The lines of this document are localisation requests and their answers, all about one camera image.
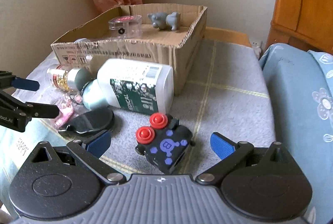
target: white plastic bottle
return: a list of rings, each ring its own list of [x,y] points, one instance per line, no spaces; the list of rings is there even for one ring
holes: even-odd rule
[[[173,97],[171,66],[126,59],[108,59],[82,96],[90,110],[111,105],[145,114],[168,113]]]

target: green label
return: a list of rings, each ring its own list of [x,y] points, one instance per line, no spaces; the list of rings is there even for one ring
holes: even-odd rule
[[[121,108],[148,115],[159,111],[155,93],[156,85],[112,78],[110,84]]]

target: jar with gold contents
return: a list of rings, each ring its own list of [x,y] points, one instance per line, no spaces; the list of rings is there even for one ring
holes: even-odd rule
[[[47,69],[46,78],[57,89],[80,92],[92,77],[85,68],[71,68],[70,66],[54,64]]]

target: cardboard box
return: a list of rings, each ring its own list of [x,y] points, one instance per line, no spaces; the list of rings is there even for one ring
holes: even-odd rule
[[[177,32],[152,27],[147,14],[179,12],[181,28]],[[74,43],[79,38],[101,39],[109,32],[108,21],[119,16],[141,15],[143,35],[140,39],[98,40]],[[51,47],[61,64],[85,67],[93,74],[109,58],[168,64],[174,70],[174,92],[185,85],[199,45],[204,36],[207,7],[180,4],[142,4],[119,6],[57,39]]]

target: red button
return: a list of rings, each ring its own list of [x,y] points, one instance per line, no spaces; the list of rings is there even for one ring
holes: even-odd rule
[[[137,130],[135,137],[140,144],[149,144],[155,138],[154,129],[148,126],[143,126]]]
[[[154,113],[150,116],[149,123],[155,129],[163,129],[168,124],[168,117],[163,113]]]

